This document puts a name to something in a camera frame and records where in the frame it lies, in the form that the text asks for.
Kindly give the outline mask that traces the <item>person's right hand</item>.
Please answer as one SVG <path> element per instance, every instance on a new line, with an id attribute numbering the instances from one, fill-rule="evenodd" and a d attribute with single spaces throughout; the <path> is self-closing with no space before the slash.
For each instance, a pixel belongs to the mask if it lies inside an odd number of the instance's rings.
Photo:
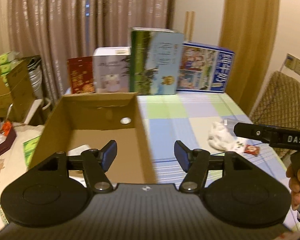
<path id="1" fill-rule="evenodd" d="M 291 189 L 291 206 L 293 210 L 297 210 L 300 206 L 300 169 L 295 175 L 292 165 L 289 165 L 286 170 L 286 177 L 289 178 L 289 188 Z"/>

